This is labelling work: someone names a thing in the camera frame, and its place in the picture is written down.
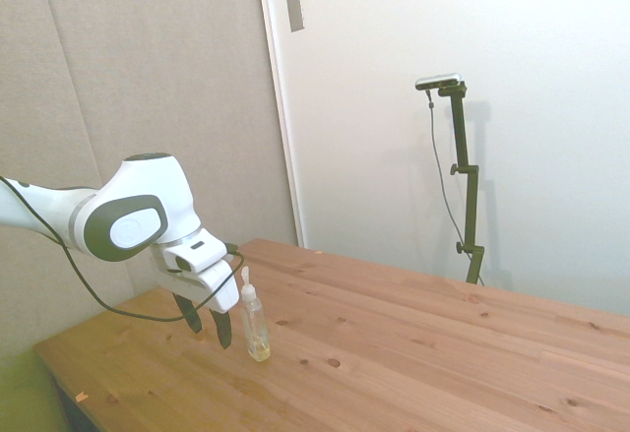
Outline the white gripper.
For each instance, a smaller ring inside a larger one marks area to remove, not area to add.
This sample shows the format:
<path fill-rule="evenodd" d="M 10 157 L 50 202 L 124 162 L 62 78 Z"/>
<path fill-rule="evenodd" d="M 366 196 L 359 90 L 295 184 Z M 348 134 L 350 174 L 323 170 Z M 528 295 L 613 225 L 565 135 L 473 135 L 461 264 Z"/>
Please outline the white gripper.
<path fill-rule="evenodd" d="M 220 346 L 228 349 L 232 342 L 228 311 L 239 301 L 239 291 L 225 259 L 228 256 L 225 247 L 208 250 L 207 246 L 153 246 L 152 255 L 157 263 L 158 284 L 174 293 L 176 305 L 191 331 L 199 334 L 203 330 L 193 302 L 205 302 L 211 309 Z"/>

